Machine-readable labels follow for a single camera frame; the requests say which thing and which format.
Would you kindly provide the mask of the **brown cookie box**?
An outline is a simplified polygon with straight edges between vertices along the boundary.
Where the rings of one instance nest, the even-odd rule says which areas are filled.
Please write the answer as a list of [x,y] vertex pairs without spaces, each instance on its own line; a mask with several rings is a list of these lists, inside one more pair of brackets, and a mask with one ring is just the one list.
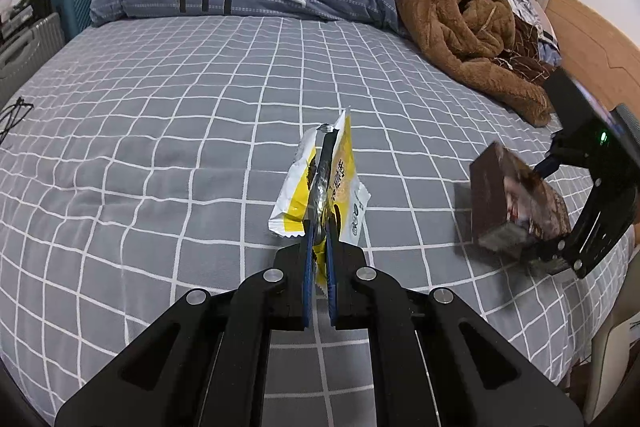
[[524,248],[570,233],[563,197],[499,142],[470,166],[471,228],[488,251],[521,256]]

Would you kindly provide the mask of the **yellow snack wrapper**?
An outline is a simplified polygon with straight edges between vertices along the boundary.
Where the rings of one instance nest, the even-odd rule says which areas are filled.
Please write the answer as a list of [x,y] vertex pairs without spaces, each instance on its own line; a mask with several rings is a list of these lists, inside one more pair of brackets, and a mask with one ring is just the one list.
[[337,238],[358,245],[370,193],[360,181],[352,150],[352,115],[345,109],[333,124],[306,131],[298,144],[268,220],[280,237],[302,237],[308,223],[314,236],[314,276],[322,291],[329,288],[329,220]]

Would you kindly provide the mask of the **wooden headboard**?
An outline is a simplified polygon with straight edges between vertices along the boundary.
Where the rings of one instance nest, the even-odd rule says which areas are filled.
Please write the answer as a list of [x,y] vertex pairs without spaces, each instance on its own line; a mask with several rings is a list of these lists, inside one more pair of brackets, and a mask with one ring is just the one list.
[[639,48],[578,0],[549,0],[546,13],[559,40],[562,65],[606,108],[640,112]]

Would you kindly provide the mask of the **brown fleece blanket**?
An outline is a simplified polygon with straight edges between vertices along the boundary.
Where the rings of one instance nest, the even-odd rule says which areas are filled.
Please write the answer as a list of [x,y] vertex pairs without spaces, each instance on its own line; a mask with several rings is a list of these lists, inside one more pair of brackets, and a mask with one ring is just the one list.
[[549,124],[538,31],[508,0],[395,0],[401,23],[427,60],[453,80],[510,107],[529,124]]

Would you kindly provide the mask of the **grey checked bed sheet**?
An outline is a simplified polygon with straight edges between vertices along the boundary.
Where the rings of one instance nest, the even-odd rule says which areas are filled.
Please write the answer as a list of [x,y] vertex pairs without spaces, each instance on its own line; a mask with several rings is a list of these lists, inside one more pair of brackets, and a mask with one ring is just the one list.
[[280,17],[88,28],[26,82],[1,147],[1,358],[46,420],[186,291],[271,265],[268,219],[302,134],[352,114],[360,247],[414,291],[451,288],[552,381],[590,350],[634,254],[585,280],[483,251],[469,167],[534,128],[391,32]]

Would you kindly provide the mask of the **grey suitcase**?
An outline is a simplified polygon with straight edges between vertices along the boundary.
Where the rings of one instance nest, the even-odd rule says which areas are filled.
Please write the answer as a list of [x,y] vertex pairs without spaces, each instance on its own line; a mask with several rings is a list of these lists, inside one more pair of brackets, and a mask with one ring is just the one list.
[[1,107],[63,46],[65,37],[58,13],[38,20],[5,46],[1,51]]

